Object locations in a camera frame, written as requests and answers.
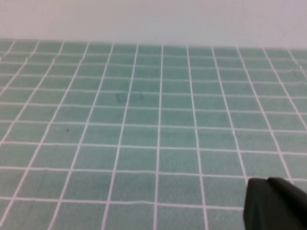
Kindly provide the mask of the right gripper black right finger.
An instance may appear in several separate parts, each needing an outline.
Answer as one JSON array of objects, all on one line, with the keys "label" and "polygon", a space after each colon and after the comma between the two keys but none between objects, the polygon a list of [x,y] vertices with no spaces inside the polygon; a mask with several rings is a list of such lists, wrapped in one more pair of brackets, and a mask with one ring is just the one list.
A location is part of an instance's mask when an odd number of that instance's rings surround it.
[{"label": "right gripper black right finger", "polygon": [[269,184],[277,190],[282,200],[287,204],[290,213],[295,216],[303,229],[307,229],[307,194],[300,188],[283,178],[270,177]]}]

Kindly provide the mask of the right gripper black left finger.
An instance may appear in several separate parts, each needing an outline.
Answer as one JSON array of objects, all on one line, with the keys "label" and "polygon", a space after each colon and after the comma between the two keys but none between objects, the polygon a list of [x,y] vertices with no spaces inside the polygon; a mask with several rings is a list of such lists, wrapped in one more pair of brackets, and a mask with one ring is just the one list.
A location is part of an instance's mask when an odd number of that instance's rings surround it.
[{"label": "right gripper black left finger", "polygon": [[245,229],[277,230],[280,201],[280,196],[267,180],[249,179],[243,210]]}]

